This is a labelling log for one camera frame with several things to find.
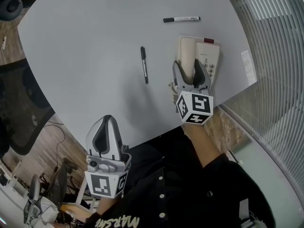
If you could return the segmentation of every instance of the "office chair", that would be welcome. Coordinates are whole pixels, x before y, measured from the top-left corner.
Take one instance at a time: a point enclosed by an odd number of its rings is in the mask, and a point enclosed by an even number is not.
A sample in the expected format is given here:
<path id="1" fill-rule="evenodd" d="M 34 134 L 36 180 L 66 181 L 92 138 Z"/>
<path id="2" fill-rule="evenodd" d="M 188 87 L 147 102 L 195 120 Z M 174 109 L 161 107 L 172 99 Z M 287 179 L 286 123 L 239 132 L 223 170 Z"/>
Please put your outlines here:
<path id="1" fill-rule="evenodd" d="M 37 175 L 34 175 L 30 183 L 28 202 L 23 210 L 23 223 L 30 224 L 33 217 L 41 213 L 40 207 L 37 202 L 39 201 L 40 182 Z"/>
<path id="2" fill-rule="evenodd" d="M 0 156 L 28 154 L 54 113 L 26 59 L 0 66 Z"/>

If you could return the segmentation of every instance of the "wooden floor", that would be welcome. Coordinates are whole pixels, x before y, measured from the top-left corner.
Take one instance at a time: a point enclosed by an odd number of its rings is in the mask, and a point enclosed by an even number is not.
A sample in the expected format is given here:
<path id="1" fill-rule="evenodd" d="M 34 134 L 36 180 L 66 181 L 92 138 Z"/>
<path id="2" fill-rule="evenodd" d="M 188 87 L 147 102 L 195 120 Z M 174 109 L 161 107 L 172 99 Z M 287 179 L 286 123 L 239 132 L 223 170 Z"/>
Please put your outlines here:
<path id="1" fill-rule="evenodd" d="M 17 31 L 17 25 L 22 17 L 23 15 L 19 16 L 13 22 L 0 23 L 0 37 L 7 36 L 6 49 L 1 50 L 0 53 L 1 65 L 25 58 Z M 54 115 L 50 121 L 61 123 L 57 115 Z M 58 164 L 60 166 L 63 158 L 66 157 L 78 165 L 79 169 L 72 176 L 74 183 L 80 187 L 86 170 L 86 152 L 64 125 L 58 126 L 66 134 L 65 141 L 58 146 Z M 205 128 L 221 152 L 230 150 L 245 136 L 218 108 L 215 109 L 214 116 L 205 124 Z M 56 145 L 61 140 L 63 140 L 63 134 L 60 129 L 54 126 L 45 127 L 28 155 L 19 156 L 10 149 L 4 156 L 3 161 L 10 169 L 14 169 L 18 159 L 22 160 L 16 176 L 28 185 L 30 185 L 34 174 L 40 175 L 44 172 L 48 180 L 57 164 Z"/>

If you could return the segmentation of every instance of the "white marker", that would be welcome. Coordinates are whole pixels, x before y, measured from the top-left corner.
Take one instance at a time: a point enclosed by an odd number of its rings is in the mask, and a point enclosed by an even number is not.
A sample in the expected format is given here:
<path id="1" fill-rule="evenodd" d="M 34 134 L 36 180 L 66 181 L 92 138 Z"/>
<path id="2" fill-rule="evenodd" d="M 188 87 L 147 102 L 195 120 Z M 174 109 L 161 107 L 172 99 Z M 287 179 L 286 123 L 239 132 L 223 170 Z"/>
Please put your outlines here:
<path id="1" fill-rule="evenodd" d="M 165 18 L 163 19 L 164 23 L 168 22 L 176 22 L 176 21 L 199 21 L 199 16 L 191 16 L 191 17 L 176 17 L 176 18 Z"/>

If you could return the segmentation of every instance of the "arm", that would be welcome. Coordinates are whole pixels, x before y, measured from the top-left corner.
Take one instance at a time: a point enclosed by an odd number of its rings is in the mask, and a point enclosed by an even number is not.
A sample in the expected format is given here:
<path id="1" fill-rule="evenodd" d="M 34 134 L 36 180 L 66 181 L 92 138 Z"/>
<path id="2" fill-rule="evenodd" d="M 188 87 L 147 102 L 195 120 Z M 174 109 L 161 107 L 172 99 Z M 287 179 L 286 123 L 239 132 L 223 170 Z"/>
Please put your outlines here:
<path id="1" fill-rule="evenodd" d="M 220 152 L 206 133 L 202 125 L 184 124 L 183 130 L 188 138 L 191 140 L 199 161 L 203 167 L 208 165 L 218 156 Z"/>
<path id="2" fill-rule="evenodd" d="M 221 155 L 202 125 L 185 124 L 183 129 L 204 168 L 206 189 L 218 198 L 216 212 L 221 207 L 228 221 L 238 215 L 239 202 L 249 199 L 250 212 L 264 221 L 267 227 L 274 228 L 275 220 L 267 200 L 243 168 L 229 161 L 225 154 Z"/>
<path id="3" fill-rule="evenodd" d="M 115 199 L 109 199 L 109 198 L 102 197 L 99 201 L 96 212 L 98 214 L 102 215 L 120 199 L 121 199 L 121 195 L 119 197 L 116 197 Z"/>

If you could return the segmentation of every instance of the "black marker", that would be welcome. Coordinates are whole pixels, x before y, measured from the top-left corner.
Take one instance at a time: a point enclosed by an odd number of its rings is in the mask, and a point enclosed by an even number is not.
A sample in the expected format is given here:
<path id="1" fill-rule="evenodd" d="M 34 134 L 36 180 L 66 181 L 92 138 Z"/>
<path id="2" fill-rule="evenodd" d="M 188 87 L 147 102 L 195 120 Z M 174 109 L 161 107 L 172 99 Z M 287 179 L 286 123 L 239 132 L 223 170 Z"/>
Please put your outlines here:
<path id="1" fill-rule="evenodd" d="M 199 16 L 192 16 L 192 17 L 176 17 L 176 18 L 165 18 L 163 19 L 164 23 L 168 22 L 176 22 L 176 21 L 199 21 Z"/>
<path id="2" fill-rule="evenodd" d="M 146 81 L 146 84 L 148 83 L 148 74 L 147 74 L 147 64 L 146 64 L 146 51 L 144 47 L 141 47 L 141 54 L 142 54 L 142 66 L 143 66 L 143 74 L 144 74 L 144 80 Z"/>

